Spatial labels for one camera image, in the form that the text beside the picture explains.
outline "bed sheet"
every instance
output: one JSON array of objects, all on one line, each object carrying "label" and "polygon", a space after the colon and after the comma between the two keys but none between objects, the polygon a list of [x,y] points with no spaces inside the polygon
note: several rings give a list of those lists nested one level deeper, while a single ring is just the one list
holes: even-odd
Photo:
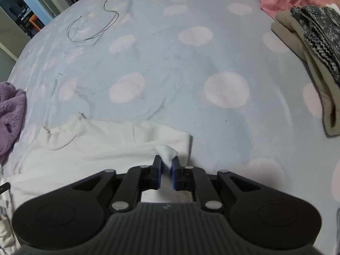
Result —
[{"label": "bed sheet", "polygon": [[22,52],[9,81],[27,91],[28,109],[4,174],[20,172],[42,126],[77,111],[152,120],[192,136],[191,164],[312,203],[323,221],[316,247],[335,252],[340,138],[326,137],[308,71],[259,0],[108,0],[118,20],[78,41],[114,18],[105,1],[79,1]]}]

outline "ribbed gray panel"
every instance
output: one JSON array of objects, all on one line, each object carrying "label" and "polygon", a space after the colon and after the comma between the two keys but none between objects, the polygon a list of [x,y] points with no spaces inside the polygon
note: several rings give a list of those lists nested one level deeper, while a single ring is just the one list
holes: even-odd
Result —
[{"label": "ribbed gray panel", "polygon": [[196,203],[140,203],[114,214],[93,239],[75,248],[43,251],[22,248],[17,255],[320,255],[306,246],[293,251],[259,248],[239,237],[221,214]]}]

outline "purple fluffy cloth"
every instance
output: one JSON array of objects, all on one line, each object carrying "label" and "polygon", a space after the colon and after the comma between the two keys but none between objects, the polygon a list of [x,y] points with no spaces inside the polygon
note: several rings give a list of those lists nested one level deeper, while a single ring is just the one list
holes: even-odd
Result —
[{"label": "purple fluffy cloth", "polygon": [[0,82],[0,163],[20,134],[25,106],[25,91]]}]

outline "silver screw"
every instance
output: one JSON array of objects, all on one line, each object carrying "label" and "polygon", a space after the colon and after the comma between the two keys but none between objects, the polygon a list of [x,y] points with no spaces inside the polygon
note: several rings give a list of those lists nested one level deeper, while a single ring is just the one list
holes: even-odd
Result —
[{"label": "silver screw", "polygon": [[205,207],[207,207],[210,210],[218,210],[222,208],[222,203],[217,200],[209,200],[205,203]]},{"label": "silver screw", "polygon": [[129,207],[129,204],[125,201],[115,201],[111,204],[112,208],[116,211],[126,210]]}]

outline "orange object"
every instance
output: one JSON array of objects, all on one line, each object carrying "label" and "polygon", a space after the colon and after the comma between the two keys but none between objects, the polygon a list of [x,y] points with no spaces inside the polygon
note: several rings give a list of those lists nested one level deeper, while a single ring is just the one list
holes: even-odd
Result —
[{"label": "orange object", "polygon": [[37,15],[33,14],[32,17],[28,20],[36,29],[37,31],[40,31],[41,29],[39,26],[35,23],[35,21],[38,19]]}]

